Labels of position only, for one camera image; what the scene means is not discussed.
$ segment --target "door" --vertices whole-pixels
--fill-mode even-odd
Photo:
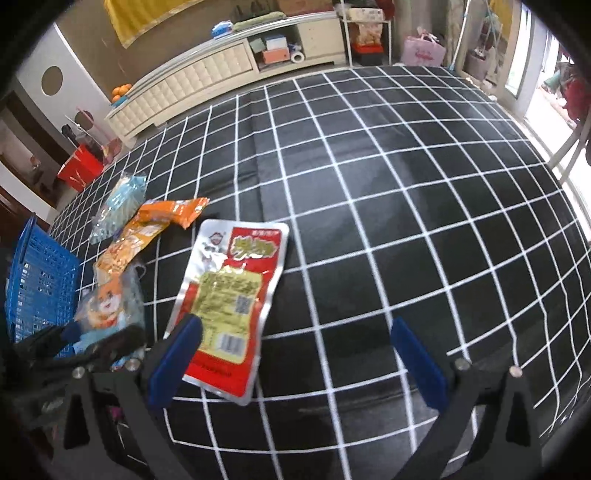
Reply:
[[[0,187],[0,246],[13,250],[31,215],[28,208]],[[45,231],[49,229],[49,224],[39,217],[37,225]]]
[[[551,34],[523,4],[517,10],[517,17],[513,57],[504,84],[498,86],[496,94],[504,107],[517,118],[523,118],[538,86]]]

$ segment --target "cartoon character print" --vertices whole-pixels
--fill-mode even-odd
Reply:
[[[96,300],[89,302],[88,321],[94,329],[105,329],[117,324],[123,313],[123,291],[119,277],[99,287]]]

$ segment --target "red cloth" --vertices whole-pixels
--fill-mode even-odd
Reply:
[[[79,146],[57,174],[70,187],[81,192],[103,171],[103,164],[88,151],[85,145]]]
[[[376,0],[376,3],[384,10],[386,20],[394,18],[394,2],[392,0]]]
[[[587,118],[589,106],[591,106],[591,92],[587,88],[587,84],[579,78],[575,78],[568,86],[563,89],[564,98],[566,98],[566,111],[572,120],[580,120],[582,122]]]

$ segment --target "glass door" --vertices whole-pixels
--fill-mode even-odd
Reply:
[[[505,83],[498,85],[496,94],[501,104],[516,117],[523,118],[538,86],[549,32],[523,4],[520,4],[518,17],[518,34],[509,72]]]

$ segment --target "qr code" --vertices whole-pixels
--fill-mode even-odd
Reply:
[[[234,307],[234,312],[239,313],[240,315],[248,315],[251,312],[251,305],[252,297],[245,297],[244,295],[239,295],[236,299],[236,306]]]

